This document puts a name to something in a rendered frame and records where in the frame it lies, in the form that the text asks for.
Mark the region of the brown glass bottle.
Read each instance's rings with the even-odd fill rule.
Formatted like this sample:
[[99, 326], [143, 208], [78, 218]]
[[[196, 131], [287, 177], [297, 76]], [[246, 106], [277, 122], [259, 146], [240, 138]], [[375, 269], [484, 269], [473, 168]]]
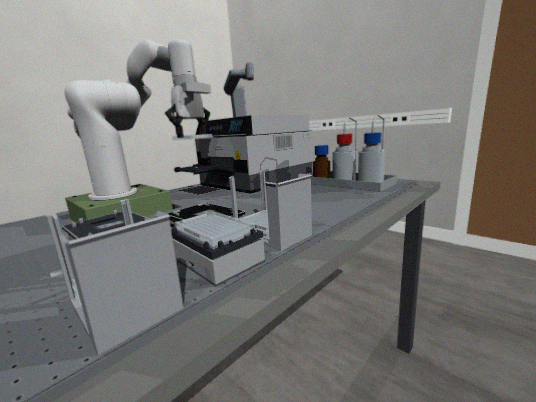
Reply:
[[313, 177], [330, 178], [330, 161], [313, 161]]

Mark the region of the blue bottle cap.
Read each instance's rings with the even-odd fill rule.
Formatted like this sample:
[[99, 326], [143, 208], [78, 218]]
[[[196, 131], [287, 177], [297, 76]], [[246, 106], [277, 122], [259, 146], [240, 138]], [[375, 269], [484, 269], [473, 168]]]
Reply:
[[315, 146], [315, 153], [328, 153], [328, 145]]
[[381, 141], [381, 133], [365, 133], [364, 142], [378, 142]]

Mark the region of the white plastic bottle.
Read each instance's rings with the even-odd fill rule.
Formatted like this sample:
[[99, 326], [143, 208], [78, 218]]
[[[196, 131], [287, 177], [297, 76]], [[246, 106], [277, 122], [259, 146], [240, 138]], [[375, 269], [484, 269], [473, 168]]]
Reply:
[[356, 150], [333, 151], [332, 179], [356, 180]]

